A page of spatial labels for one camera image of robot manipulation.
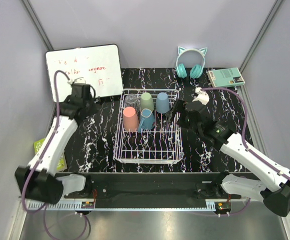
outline white wall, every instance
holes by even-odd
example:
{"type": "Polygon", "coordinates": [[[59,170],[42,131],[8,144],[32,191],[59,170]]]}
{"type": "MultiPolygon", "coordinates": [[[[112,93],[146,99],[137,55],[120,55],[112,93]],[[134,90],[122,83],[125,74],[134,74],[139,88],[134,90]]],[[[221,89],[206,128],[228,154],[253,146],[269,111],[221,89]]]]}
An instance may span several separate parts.
{"type": "Polygon", "coordinates": [[[243,72],[269,156],[290,168],[290,1],[243,72]]]}
{"type": "Polygon", "coordinates": [[[30,2],[54,49],[115,43],[123,68],[164,68],[179,45],[208,47],[208,67],[239,67],[275,0],[30,2]]]}
{"type": "Polygon", "coordinates": [[[0,0],[0,240],[20,195],[14,173],[44,137],[53,102],[42,44],[19,0],[0,0]]]}

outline table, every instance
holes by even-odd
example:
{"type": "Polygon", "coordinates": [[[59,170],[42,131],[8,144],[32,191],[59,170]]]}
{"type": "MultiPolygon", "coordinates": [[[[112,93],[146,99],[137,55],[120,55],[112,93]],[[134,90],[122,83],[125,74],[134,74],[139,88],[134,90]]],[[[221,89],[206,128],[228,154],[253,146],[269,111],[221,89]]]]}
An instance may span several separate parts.
{"type": "MultiPolygon", "coordinates": [[[[180,98],[192,101],[196,87],[211,87],[205,68],[198,79],[181,79],[173,68],[123,68],[124,88],[178,89],[180,98]]],[[[208,109],[214,120],[227,121],[241,132],[244,113],[237,98],[227,92],[208,93],[208,109]]],[[[199,172],[248,172],[248,170],[211,146],[202,142],[196,134],[182,129],[184,158],[175,165],[122,164],[113,160],[113,145],[117,128],[120,96],[104,99],[98,112],[85,120],[69,140],[65,156],[69,172],[81,173],[199,173],[199,172]]],[[[249,130],[246,139],[252,143],[249,130]]]]}
{"type": "MultiPolygon", "coordinates": [[[[243,203],[234,202],[233,212],[243,203]]],[[[74,239],[84,227],[84,220],[76,215],[58,221],[68,211],[47,212],[47,225],[59,239],[74,239]]],[[[261,202],[253,202],[244,213],[232,217],[205,217],[199,214],[177,211],[95,211],[88,215],[90,235],[85,240],[288,240],[282,218],[270,212],[261,202]]],[[[20,240],[49,239],[42,230],[42,212],[28,214],[20,240]]]]}

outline yellow-green book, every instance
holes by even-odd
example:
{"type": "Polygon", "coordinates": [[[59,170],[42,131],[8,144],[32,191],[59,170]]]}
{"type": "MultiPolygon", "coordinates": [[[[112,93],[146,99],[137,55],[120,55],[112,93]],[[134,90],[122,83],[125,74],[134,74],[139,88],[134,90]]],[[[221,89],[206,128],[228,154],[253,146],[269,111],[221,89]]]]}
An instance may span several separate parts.
{"type": "MultiPolygon", "coordinates": [[[[35,154],[39,151],[39,149],[41,148],[41,146],[43,145],[45,141],[45,138],[34,142],[34,148],[35,148],[35,154]]],[[[67,169],[67,163],[66,163],[66,159],[65,159],[65,153],[63,152],[63,154],[60,156],[58,165],[57,165],[57,172],[63,171],[67,169]]]]}

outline wire dish rack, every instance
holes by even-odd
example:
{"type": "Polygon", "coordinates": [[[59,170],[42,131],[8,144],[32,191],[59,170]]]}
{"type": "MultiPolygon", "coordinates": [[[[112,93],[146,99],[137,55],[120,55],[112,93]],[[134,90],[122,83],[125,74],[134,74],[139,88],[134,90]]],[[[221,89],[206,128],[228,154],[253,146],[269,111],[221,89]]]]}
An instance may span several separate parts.
{"type": "Polygon", "coordinates": [[[114,145],[114,159],[125,164],[175,164],[183,158],[181,129],[176,122],[179,113],[170,123],[164,114],[153,112],[155,127],[152,130],[129,132],[124,129],[123,110],[125,97],[135,94],[140,100],[143,93],[150,93],[156,104],[157,95],[165,92],[168,95],[170,107],[178,99],[176,89],[124,89],[121,94],[116,140],[114,145]]]}

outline cat ear headphones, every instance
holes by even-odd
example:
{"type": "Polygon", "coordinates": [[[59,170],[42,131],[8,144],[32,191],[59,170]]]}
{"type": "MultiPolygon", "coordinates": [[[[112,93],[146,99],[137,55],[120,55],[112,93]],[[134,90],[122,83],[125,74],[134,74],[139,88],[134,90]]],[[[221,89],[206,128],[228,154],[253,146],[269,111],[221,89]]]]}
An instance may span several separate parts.
{"type": "Polygon", "coordinates": [[[181,64],[178,65],[178,60],[179,60],[180,56],[182,56],[185,52],[189,52],[189,51],[198,52],[203,57],[203,64],[202,65],[196,64],[190,70],[189,76],[192,79],[197,79],[197,78],[199,78],[202,75],[203,69],[204,69],[204,66],[205,66],[205,55],[206,55],[206,52],[207,52],[207,48],[206,47],[201,48],[201,49],[196,49],[196,48],[185,49],[185,48],[183,48],[181,46],[178,47],[178,57],[177,57],[177,60],[176,60],[176,72],[177,72],[177,75],[180,78],[184,79],[185,77],[187,77],[187,72],[186,72],[184,64],[181,63],[181,64]]]}

